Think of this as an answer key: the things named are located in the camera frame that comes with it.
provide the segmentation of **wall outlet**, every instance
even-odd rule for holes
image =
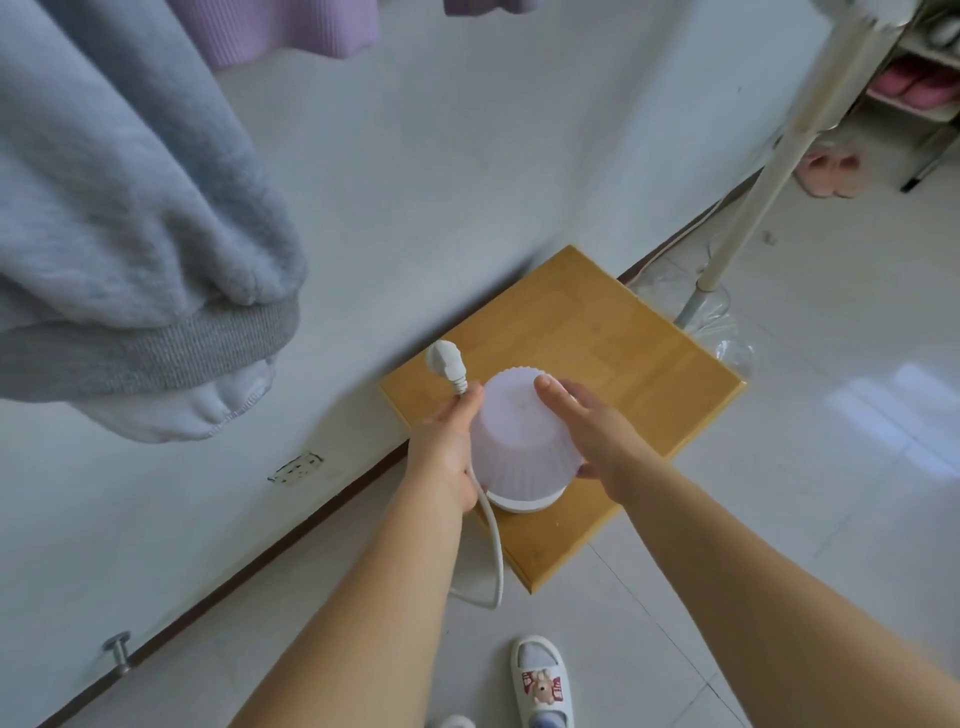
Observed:
[[[293,485],[315,473],[323,463],[324,459],[316,452],[305,452],[284,465],[267,480],[282,485]]]

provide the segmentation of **slipper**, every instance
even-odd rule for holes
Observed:
[[[946,48],[960,36],[960,15],[945,15],[930,23],[926,42],[934,48]]]
[[[938,68],[926,78],[910,86],[903,102],[914,109],[936,109],[960,98],[960,73],[952,68]]]
[[[468,717],[450,716],[437,728],[477,728],[476,724]]]
[[[811,147],[793,174],[810,197],[825,198],[833,194],[833,162],[825,147]]]
[[[833,194],[837,197],[851,198],[863,189],[863,161],[860,153],[851,149],[841,149],[833,157]]]
[[[900,56],[883,69],[870,83],[870,90],[880,96],[896,98],[920,79],[929,76],[937,69],[920,56]]]
[[[542,647],[557,664],[520,667],[520,648],[531,643]],[[521,637],[510,653],[510,672],[523,725],[530,725],[530,718],[537,713],[553,712],[566,718],[566,728],[574,728],[573,695],[570,694],[564,658],[553,643],[536,635]]]

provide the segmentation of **white pole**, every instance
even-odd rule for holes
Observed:
[[[777,150],[697,279],[696,290],[674,321],[676,326],[686,328],[708,294],[716,290],[720,277],[754,234],[817,134],[840,123],[917,5],[918,0],[857,0],[849,4],[806,76]]]

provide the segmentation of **white wall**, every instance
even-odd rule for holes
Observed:
[[[30,728],[404,437],[373,387],[567,242],[619,274],[752,169],[827,24],[805,0],[545,0],[447,19],[384,0],[347,62],[222,84],[307,248],[274,391],[217,438],[145,446],[0,402],[0,705]],[[266,480],[311,448],[315,480]]]

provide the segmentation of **wooden stool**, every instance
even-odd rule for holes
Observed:
[[[583,382],[667,457],[743,386],[737,375],[572,247],[443,338],[460,348],[471,381],[526,366]],[[380,388],[408,426],[450,396],[449,382],[427,371],[423,353],[384,376]],[[507,513],[494,506],[504,556],[532,593],[617,507],[599,482],[580,479],[538,513]]]

